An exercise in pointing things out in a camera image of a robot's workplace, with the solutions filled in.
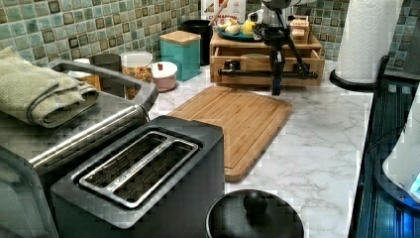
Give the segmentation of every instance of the bamboo cutting board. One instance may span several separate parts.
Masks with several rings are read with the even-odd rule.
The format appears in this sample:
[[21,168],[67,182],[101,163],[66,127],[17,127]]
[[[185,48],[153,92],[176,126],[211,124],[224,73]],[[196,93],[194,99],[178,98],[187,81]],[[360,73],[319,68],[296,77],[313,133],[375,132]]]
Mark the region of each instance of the bamboo cutting board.
[[220,126],[225,181],[241,180],[290,116],[288,102],[240,89],[207,87],[168,115]]

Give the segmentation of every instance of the green towel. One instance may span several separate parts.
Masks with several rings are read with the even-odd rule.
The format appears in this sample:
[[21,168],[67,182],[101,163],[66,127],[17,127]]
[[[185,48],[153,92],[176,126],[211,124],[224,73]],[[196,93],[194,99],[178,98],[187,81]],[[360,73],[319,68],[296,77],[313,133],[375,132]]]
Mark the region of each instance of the green towel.
[[59,126],[94,104],[91,85],[22,59],[13,48],[0,52],[0,110],[24,122]]

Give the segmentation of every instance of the black stand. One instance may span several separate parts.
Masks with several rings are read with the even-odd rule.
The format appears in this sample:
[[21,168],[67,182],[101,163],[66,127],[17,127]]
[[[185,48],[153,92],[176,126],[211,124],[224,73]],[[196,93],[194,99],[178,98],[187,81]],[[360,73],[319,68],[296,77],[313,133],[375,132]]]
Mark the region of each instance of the black stand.
[[[290,37],[290,29],[284,26],[281,21],[281,11],[274,11],[277,15],[280,26],[269,26],[267,24],[258,24],[254,28],[254,32],[264,39],[267,46],[271,46],[269,61],[272,76],[271,95],[280,94],[280,84],[284,77],[297,77],[300,79],[317,78],[314,72],[309,73],[309,64],[303,63],[299,51]],[[293,71],[285,72],[284,65],[284,49],[283,46],[288,45],[293,51],[298,64],[295,65]]]
[[[386,69],[386,64],[389,61],[388,56],[384,56],[380,59],[380,67],[378,72],[378,78],[380,76],[383,76]],[[351,90],[351,91],[357,91],[357,92],[374,92],[374,90],[377,88],[377,82],[374,83],[357,83],[357,82],[350,82],[346,81],[336,75],[336,71],[333,70],[330,73],[330,81],[335,84],[336,86],[339,86],[341,88]]]

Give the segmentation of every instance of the white countertop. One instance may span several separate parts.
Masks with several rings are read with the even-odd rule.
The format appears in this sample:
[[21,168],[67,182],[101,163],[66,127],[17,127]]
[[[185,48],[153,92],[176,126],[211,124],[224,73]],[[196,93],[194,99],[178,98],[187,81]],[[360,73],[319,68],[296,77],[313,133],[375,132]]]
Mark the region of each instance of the white countertop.
[[[288,202],[300,215],[306,238],[347,237],[359,177],[371,93],[356,93],[332,84],[335,63],[326,61],[319,87],[282,87],[275,98],[293,112],[251,172],[225,192],[260,189]],[[177,88],[161,93],[151,119],[214,85],[209,66]],[[255,91],[270,95],[270,91]]]

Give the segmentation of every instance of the paper towel holder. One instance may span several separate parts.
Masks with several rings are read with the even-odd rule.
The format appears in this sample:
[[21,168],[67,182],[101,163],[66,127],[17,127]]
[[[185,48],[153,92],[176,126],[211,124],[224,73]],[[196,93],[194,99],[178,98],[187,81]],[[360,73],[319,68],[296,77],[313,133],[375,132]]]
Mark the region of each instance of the paper towel holder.
[[[377,79],[382,78],[385,74],[386,70],[386,64],[389,62],[389,56],[383,56],[380,59],[380,66],[379,71],[377,73]],[[373,92],[377,87],[377,82],[373,83],[359,83],[359,82],[351,82],[347,81],[345,79],[340,78],[336,75],[336,70],[332,70],[330,73],[330,81],[335,84],[336,86],[339,86],[341,88],[356,91],[356,92]]]

